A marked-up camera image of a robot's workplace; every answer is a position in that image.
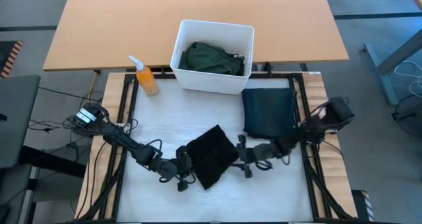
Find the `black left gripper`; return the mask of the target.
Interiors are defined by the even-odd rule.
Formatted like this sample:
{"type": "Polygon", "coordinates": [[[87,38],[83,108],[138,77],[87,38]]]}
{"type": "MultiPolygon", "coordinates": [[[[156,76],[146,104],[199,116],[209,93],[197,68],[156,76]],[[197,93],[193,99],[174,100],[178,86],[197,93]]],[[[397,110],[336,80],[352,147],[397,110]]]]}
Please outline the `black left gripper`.
{"type": "Polygon", "coordinates": [[[193,173],[193,164],[186,146],[179,147],[176,150],[176,156],[174,159],[165,159],[160,156],[155,157],[154,172],[159,174],[160,182],[168,182],[172,178],[178,179],[177,191],[183,192],[189,186],[189,183],[184,178],[187,178],[193,173]]]}

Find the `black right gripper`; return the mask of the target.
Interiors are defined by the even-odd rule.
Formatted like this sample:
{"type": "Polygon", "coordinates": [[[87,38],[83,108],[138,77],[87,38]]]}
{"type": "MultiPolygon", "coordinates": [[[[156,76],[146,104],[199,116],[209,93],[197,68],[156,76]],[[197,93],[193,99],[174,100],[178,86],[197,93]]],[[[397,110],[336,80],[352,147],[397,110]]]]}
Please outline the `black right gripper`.
{"type": "MultiPolygon", "coordinates": [[[[271,144],[259,144],[253,148],[246,147],[246,136],[240,134],[238,136],[237,151],[243,152],[245,149],[245,161],[246,162],[258,162],[266,159],[272,159],[276,156],[276,148],[271,144]]],[[[243,171],[245,178],[249,179],[253,177],[249,164],[243,164],[243,171]]]]}

